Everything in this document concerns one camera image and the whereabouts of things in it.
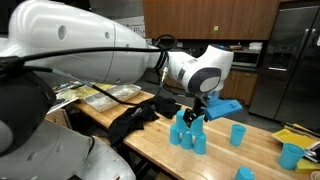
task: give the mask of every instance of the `blue cup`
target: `blue cup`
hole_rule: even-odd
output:
[[[203,116],[199,116],[192,122],[190,132],[192,136],[201,136],[203,134]]]
[[[293,169],[298,161],[304,156],[304,150],[297,145],[285,143],[279,158],[279,164],[284,169]]]
[[[234,146],[240,146],[246,131],[246,128],[241,126],[240,124],[232,125],[230,143]]]
[[[193,151],[197,154],[205,154],[207,152],[207,136],[202,134],[195,137]]]
[[[236,174],[235,180],[254,180],[254,173],[253,171],[245,166],[242,166],[238,169]]]
[[[192,136],[190,131],[182,134],[181,147],[183,149],[192,149]]]
[[[184,110],[179,110],[176,114],[176,130],[179,133],[185,133],[188,131],[186,122],[183,120]]]
[[[170,138],[169,142],[173,145],[178,145],[181,142],[180,133],[176,130],[176,125],[172,124],[170,126]]]

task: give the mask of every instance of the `upper cabinet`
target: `upper cabinet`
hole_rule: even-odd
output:
[[[209,39],[213,0],[143,0],[146,36]]]
[[[279,0],[143,0],[146,36],[267,40]]]
[[[260,0],[227,0],[233,1],[233,10],[228,39],[247,39],[250,31],[255,1]]]
[[[279,3],[277,0],[256,0],[247,39],[269,39]]]

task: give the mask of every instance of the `cabinet door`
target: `cabinet door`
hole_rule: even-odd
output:
[[[227,39],[247,39],[255,2],[260,0],[234,0],[231,25]]]
[[[164,1],[143,0],[144,23],[147,38],[157,38],[161,32],[161,15],[164,9]]]
[[[235,0],[214,0],[210,38],[228,39]]]
[[[233,98],[233,91],[236,84],[237,72],[230,71],[228,77],[224,81],[223,89],[220,92],[220,96],[223,98]]]
[[[248,39],[269,39],[278,8],[279,0],[256,0]]]
[[[213,0],[144,0],[146,35],[208,39]]]
[[[256,73],[238,72],[233,97],[250,105],[258,75]]]

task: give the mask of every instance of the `refrigerator door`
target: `refrigerator door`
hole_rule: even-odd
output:
[[[315,129],[320,125],[320,14],[297,63],[276,120]]]
[[[318,9],[315,6],[279,11],[249,112],[275,119]]]

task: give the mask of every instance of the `gray wall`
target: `gray wall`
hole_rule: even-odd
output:
[[[109,19],[143,16],[142,0],[90,0],[92,12]]]
[[[8,33],[9,18],[16,6],[17,6],[16,1],[1,0],[0,2],[0,34]]]

